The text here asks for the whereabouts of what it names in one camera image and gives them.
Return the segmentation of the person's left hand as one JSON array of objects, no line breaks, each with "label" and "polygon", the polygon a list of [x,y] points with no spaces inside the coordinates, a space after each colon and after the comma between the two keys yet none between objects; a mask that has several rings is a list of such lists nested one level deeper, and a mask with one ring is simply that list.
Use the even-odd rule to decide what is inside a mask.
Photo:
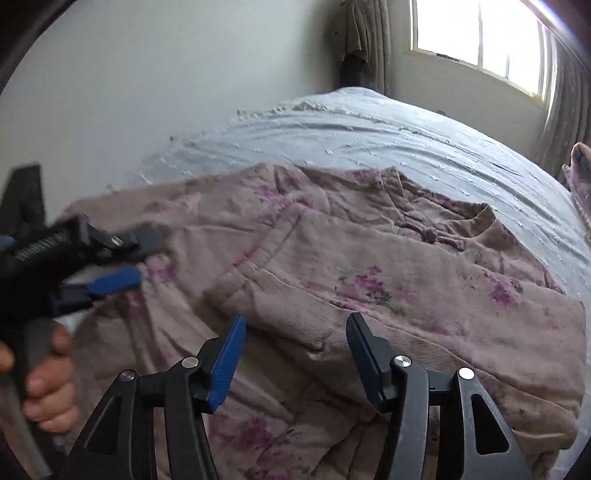
[{"label": "person's left hand", "polygon": [[70,358],[72,337],[60,323],[53,322],[52,349],[26,379],[25,417],[51,434],[65,434],[78,422],[74,364]]}]

